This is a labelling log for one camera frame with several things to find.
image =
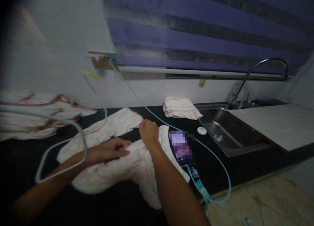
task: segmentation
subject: faucet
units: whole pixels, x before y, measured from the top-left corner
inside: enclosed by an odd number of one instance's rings
[[[285,67],[285,71],[284,71],[284,73],[281,75],[281,78],[280,78],[280,79],[281,79],[281,80],[285,80],[285,79],[288,77],[289,66],[288,66],[288,63],[287,63],[285,60],[280,59],[280,58],[269,58],[269,59],[265,59],[265,60],[260,61],[259,63],[257,63],[256,65],[254,65],[254,66],[246,73],[245,77],[244,77],[243,80],[242,80],[241,86],[240,86],[238,92],[236,93],[234,99],[233,99],[231,102],[228,103],[227,109],[234,109],[235,107],[238,107],[238,109],[239,109],[239,106],[237,105],[237,101],[236,101],[236,100],[238,99],[238,96],[239,96],[239,94],[240,94],[240,92],[241,92],[241,90],[242,90],[242,88],[243,88],[245,82],[247,81],[249,75],[251,74],[251,72],[252,72],[255,68],[257,68],[259,65],[261,65],[261,64],[263,64],[264,62],[267,62],[267,61],[279,61],[279,62],[281,62],[281,63],[284,65],[284,67]]]

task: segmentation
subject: white wall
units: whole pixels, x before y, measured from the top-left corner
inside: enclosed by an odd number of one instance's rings
[[[314,109],[314,53],[298,75],[286,83],[278,98]]]
[[[287,98],[293,103],[314,109],[314,53],[278,97],[282,101],[288,101]],[[314,157],[288,170],[285,175],[314,200]]]
[[[115,72],[96,71],[89,59],[84,59],[88,50],[114,52],[101,0],[29,0],[17,5],[16,13],[14,30],[8,33],[8,46],[2,54],[3,88],[63,93],[82,106],[100,108],[83,79],[82,71],[87,70],[101,78],[99,90],[108,108],[140,106]],[[161,105],[165,96],[188,97],[194,103],[227,101],[230,90],[240,83],[207,80],[201,89],[198,80],[160,76],[129,80],[146,105]],[[248,81],[243,93],[253,88],[258,98],[276,98],[285,84]]]

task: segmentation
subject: white board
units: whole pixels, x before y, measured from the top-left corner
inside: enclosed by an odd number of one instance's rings
[[[287,151],[314,143],[313,109],[286,104],[229,113]]]

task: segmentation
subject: white cloth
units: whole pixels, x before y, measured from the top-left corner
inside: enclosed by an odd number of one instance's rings
[[[98,131],[86,135],[87,146],[92,147],[112,136],[120,136],[138,128],[142,117],[128,108],[123,108],[115,114],[107,117],[107,123]],[[98,129],[104,123],[99,121],[84,132]],[[190,177],[179,166],[172,154],[169,138],[168,126],[159,128],[159,142],[167,157],[174,164],[184,179],[189,182]],[[65,160],[84,149],[80,138],[71,140],[66,144],[57,156],[57,160],[63,163]],[[142,140],[132,143],[127,150],[130,154],[120,157],[118,160],[110,161],[106,164],[100,163],[83,170],[72,182],[74,188],[86,194],[97,194],[107,190],[119,181],[133,180],[139,185],[143,198],[154,209],[161,209],[158,198],[157,183],[155,179],[154,166],[149,151]]]
[[[79,107],[62,94],[43,94],[32,91],[1,91],[0,104],[7,109],[19,109],[77,121],[81,116],[96,113]],[[47,118],[0,112],[0,141],[16,139],[43,139],[54,135],[64,123]]]
[[[203,116],[188,98],[166,97],[163,110],[166,117],[197,120]]]

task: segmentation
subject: countertop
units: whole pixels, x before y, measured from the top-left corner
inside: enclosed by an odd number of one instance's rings
[[[142,115],[144,119],[155,121],[158,126],[163,125],[144,107],[131,109]],[[198,120],[166,118],[162,106],[152,106],[149,109],[170,125],[194,134],[195,138],[209,147],[225,165],[232,186],[248,182],[314,156],[314,145],[308,145],[288,153],[274,147],[228,158],[209,134],[202,136],[197,133],[197,128],[201,126]],[[118,110],[120,108],[108,109],[108,115]],[[78,123],[84,129],[103,118],[104,111],[99,110],[94,115],[81,118]],[[4,192],[6,193],[2,203],[9,204],[35,184],[35,173],[41,156],[47,148],[73,137],[75,134],[77,134],[77,130],[68,126],[60,128],[55,136],[43,140],[7,140],[2,142],[0,157]],[[132,142],[140,139],[138,129],[134,129],[121,137]],[[56,156],[61,147],[62,145],[49,154],[44,174],[58,166]],[[227,189],[228,181],[225,171],[213,154],[196,141],[191,141],[190,148],[194,155],[194,166],[197,168],[208,193],[212,195]],[[193,184],[190,186],[200,198],[201,196]],[[166,223],[162,210],[156,211],[150,208],[143,200],[138,186],[132,181],[118,183],[106,192],[97,195],[82,194],[72,186],[67,186],[38,218],[37,223],[56,225],[65,221],[78,225],[86,223],[91,225],[94,223],[160,225]]]

